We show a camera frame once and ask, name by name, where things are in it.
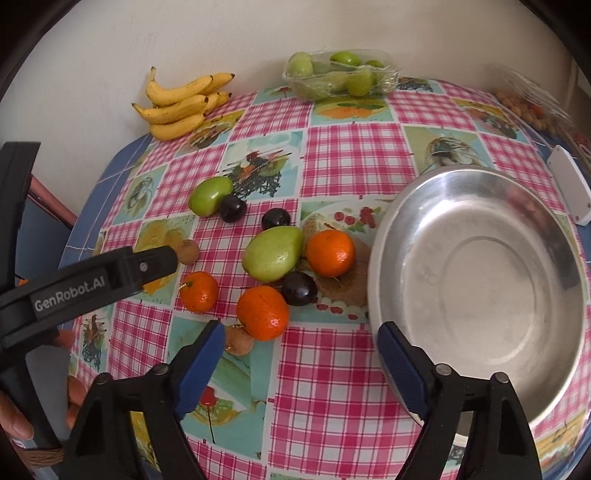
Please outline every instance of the bolt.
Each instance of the bolt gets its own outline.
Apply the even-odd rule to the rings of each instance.
[[[508,383],[509,382],[509,376],[505,372],[497,372],[495,374],[495,379],[499,383]]]
[[[435,366],[435,371],[444,377],[452,374],[452,368],[447,364],[437,364]]]
[[[110,379],[111,376],[107,372],[103,372],[96,376],[95,383],[97,385],[105,385]]]
[[[154,368],[152,370],[154,370],[154,373],[156,375],[164,375],[166,372],[168,372],[168,365],[167,364],[154,365]]]

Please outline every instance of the clear plastic lid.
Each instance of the clear plastic lid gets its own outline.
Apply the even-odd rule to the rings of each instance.
[[[535,81],[500,63],[493,64],[493,68],[504,81],[511,85],[529,103],[542,107],[547,115],[551,115],[573,126],[570,115],[562,110],[558,100]]]

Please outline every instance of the yellow banana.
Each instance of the yellow banana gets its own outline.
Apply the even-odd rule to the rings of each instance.
[[[211,112],[215,107],[217,107],[217,103],[219,102],[220,94],[219,93],[212,93],[211,95],[207,96],[207,106],[205,110],[203,110],[203,115],[207,115]]]
[[[212,82],[209,84],[209,86],[207,88],[205,88],[204,91],[201,92],[202,94],[209,95],[210,93],[213,93],[213,92],[219,90],[224,85],[227,85],[228,83],[230,83],[232,81],[232,79],[235,77],[235,75],[233,73],[220,72],[220,73],[213,74],[212,77],[213,77]]]
[[[216,108],[220,108],[222,105],[227,104],[232,97],[232,94],[229,92],[218,92],[220,94],[220,98],[217,101]]]
[[[141,108],[137,103],[132,103],[131,106],[148,123],[162,125],[203,112],[208,101],[209,99],[204,95],[193,95],[182,102],[162,108]]]
[[[196,113],[195,115],[183,118],[178,122],[168,125],[150,125],[150,133],[157,140],[173,140],[182,137],[195,130],[203,123],[205,116],[203,113]]]
[[[212,75],[199,77],[197,80],[178,88],[166,89],[156,83],[156,68],[150,70],[150,80],[146,85],[146,95],[158,106],[169,106],[182,102],[185,98],[201,93],[213,81]]]

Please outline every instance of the checkered tablecloth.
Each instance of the checkered tablecloth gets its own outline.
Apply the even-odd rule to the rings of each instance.
[[[214,115],[183,138],[138,143],[129,152],[134,161],[122,163],[126,180],[104,176],[97,185],[110,185],[115,200],[94,237],[89,233],[82,247],[64,254],[69,259],[77,249],[89,255],[134,247],[156,231],[194,239],[202,250],[196,265],[181,265],[156,292],[75,321],[70,369],[87,386],[101,371],[130,377],[169,361],[209,319],[235,322],[239,296],[256,285],[242,269],[241,254],[269,208],[284,208],[303,228],[312,219],[344,218],[339,227],[357,235],[369,252],[375,231],[359,221],[359,209],[370,209],[379,223],[396,194],[437,167],[429,153],[445,145],[455,145],[450,151],[459,152],[457,162],[497,168],[536,192],[570,230],[589,278],[573,222],[536,143],[488,93],[402,79],[387,98],[310,104],[278,87],[233,98]],[[255,162],[270,166],[268,174],[251,174]],[[230,177],[248,203],[237,223],[197,218],[187,207],[195,185],[215,175]],[[220,285],[219,301],[204,315],[188,312],[178,296],[183,277],[195,270],[210,272]],[[384,380],[366,312],[366,305],[323,292],[315,304],[292,309],[290,327],[275,342],[257,343],[243,358],[224,355],[210,383],[217,407],[205,416],[200,407],[183,421],[210,479],[396,476],[419,427]],[[98,342],[89,340],[93,328]],[[590,365],[587,328],[571,384],[534,432],[545,471],[570,454],[586,425]],[[148,450],[140,448],[149,459]],[[462,453],[452,449],[444,478],[455,476]]]

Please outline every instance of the white wall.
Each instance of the white wall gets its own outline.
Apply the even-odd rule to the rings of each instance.
[[[230,90],[280,81],[298,50],[380,48],[403,73],[492,86],[500,61],[559,99],[570,60],[518,0],[82,0],[33,50],[0,103],[0,142],[39,140],[34,174],[79,212],[113,155],[147,131],[130,106],[150,66],[177,86],[217,71]]]

